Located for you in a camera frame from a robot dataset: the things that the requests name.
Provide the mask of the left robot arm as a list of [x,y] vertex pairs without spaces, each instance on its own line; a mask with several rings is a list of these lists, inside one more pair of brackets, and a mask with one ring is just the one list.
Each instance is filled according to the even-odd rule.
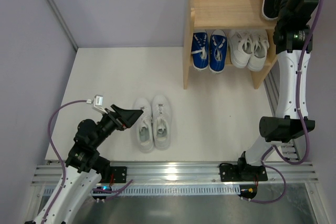
[[116,105],[102,112],[100,121],[82,120],[77,126],[74,146],[65,161],[62,175],[51,197],[32,223],[72,223],[86,197],[99,182],[115,174],[111,162],[98,147],[114,132],[131,128],[143,110],[126,110]]

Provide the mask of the blue canvas sneaker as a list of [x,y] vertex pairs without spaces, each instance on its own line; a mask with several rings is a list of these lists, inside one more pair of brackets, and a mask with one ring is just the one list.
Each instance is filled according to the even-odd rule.
[[203,71],[209,64],[209,42],[206,30],[196,30],[192,37],[191,56],[193,67],[198,71]]
[[212,73],[223,72],[228,49],[228,39],[223,30],[212,32],[209,39],[209,69]]

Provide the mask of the white low sneaker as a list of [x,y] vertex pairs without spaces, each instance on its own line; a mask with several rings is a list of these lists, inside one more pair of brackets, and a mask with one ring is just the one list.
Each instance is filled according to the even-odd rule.
[[252,56],[249,58],[247,67],[250,71],[259,72],[264,67],[267,52],[270,47],[266,30],[253,30],[251,32]]
[[237,68],[246,67],[253,54],[250,32],[233,29],[229,32],[228,42],[232,64]]

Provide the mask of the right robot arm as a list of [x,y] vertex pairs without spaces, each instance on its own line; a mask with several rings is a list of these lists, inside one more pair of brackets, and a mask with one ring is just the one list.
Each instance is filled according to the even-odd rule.
[[262,161],[281,144],[307,136],[315,127],[306,106],[307,66],[312,51],[312,28],[308,26],[319,0],[279,0],[273,41],[280,70],[279,101],[274,117],[263,116],[260,137],[243,152],[235,172],[240,181],[267,180]]

